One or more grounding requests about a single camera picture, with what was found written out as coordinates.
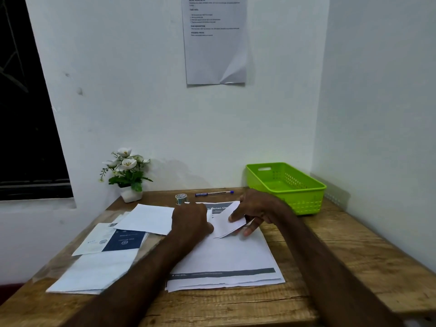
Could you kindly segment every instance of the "forearm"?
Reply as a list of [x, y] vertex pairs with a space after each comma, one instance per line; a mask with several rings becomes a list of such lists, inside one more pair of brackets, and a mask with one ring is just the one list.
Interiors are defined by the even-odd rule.
[[190, 251], [171, 233], [63, 326], [136, 326], [172, 268]]
[[326, 326], [403, 326], [289, 207], [280, 206], [273, 222], [285, 238]]

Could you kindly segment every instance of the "white flower pot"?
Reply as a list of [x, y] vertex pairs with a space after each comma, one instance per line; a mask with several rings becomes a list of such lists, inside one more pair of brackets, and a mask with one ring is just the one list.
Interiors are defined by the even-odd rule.
[[132, 190], [132, 187], [124, 187], [120, 188], [119, 192], [121, 193], [121, 197], [123, 198], [124, 202], [130, 203], [134, 201], [138, 201], [142, 198], [142, 192], [141, 191], [134, 191]]

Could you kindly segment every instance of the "hand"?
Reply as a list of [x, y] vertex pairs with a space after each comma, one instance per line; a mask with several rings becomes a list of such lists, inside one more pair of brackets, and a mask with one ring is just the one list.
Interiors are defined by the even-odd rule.
[[202, 203], [183, 203], [173, 211], [173, 222], [169, 236], [178, 239], [178, 243], [192, 250], [204, 237], [214, 231], [207, 222], [207, 209]]
[[268, 224], [274, 223], [278, 212], [285, 207], [289, 208], [280, 198], [255, 189], [248, 189], [239, 200], [241, 203], [233, 211], [228, 221], [234, 222], [244, 216], [247, 222], [252, 220], [252, 223], [244, 231], [244, 236], [253, 233], [264, 221]]

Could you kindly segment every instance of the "basket rim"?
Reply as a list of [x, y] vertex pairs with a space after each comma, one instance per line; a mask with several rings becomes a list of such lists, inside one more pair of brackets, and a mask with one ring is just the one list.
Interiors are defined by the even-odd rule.
[[[304, 176], [309, 177], [310, 179], [316, 181], [320, 187], [317, 188], [305, 188], [305, 189], [292, 189], [290, 191], [275, 191], [270, 189], [267, 185], [264, 184], [264, 182], [262, 180], [259, 179], [259, 177], [257, 175], [255, 175], [255, 173], [249, 168], [249, 166], [259, 166], [259, 165], [271, 165], [271, 164], [286, 164], [287, 166], [291, 167], [292, 169], [296, 170], [297, 172], [301, 173]], [[308, 191], [323, 191], [327, 188], [327, 186], [325, 184], [323, 184], [322, 182], [316, 180], [315, 178], [305, 174], [303, 171], [300, 171], [298, 169], [296, 169], [295, 167], [293, 167], [292, 165], [289, 165], [285, 162], [274, 162], [274, 163], [257, 163], [257, 164], [247, 164], [245, 166], [245, 168], [271, 193], [277, 193], [277, 194], [283, 194], [283, 193], [300, 193], [300, 192], [308, 192]]]

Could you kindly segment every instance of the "black window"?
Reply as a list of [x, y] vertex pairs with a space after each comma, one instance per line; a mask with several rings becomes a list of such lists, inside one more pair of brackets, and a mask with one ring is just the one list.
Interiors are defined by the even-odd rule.
[[25, 0], [0, 0], [0, 200], [72, 190]]

